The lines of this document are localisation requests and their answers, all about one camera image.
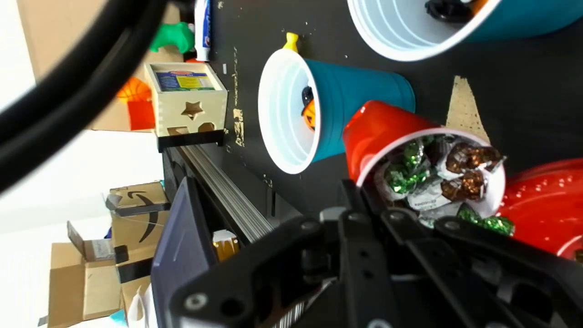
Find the black cable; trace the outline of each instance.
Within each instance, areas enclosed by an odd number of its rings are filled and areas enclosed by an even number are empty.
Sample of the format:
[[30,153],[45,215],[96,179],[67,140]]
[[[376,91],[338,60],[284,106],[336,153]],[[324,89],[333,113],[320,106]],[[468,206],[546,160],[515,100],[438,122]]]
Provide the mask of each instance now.
[[109,55],[67,102],[0,148],[0,191],[16,184],[63,148],[107,106],[134,73],[158,29],[167,0],[140,2],[141,15],[120,35]]
[[138,18],[140,7],[138,0],[109,0],[78,46],[50,75],[0,113],[0,146],[16,138],[76,93],[118,40],[118,35]]

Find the teal cup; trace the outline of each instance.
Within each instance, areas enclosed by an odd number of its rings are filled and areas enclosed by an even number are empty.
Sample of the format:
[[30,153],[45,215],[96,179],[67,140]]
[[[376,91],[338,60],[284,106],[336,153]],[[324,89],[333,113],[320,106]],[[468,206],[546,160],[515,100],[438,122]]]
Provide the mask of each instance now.
[[460,42],[531,38],[562,29],[583,16],[580,0],[486,0],[469,22],[431,18],[426,0],[347,0],[362,40],[378,55],[415,62]]
[[[315,129],[302,117],[302,89],[311,87]],[[256,95],[260,135],[274,166],[289,175],[344,153],[342,129],[367,100],[415,111],[415,93],[396,73],[304,60],[278,49],[265,62]]]

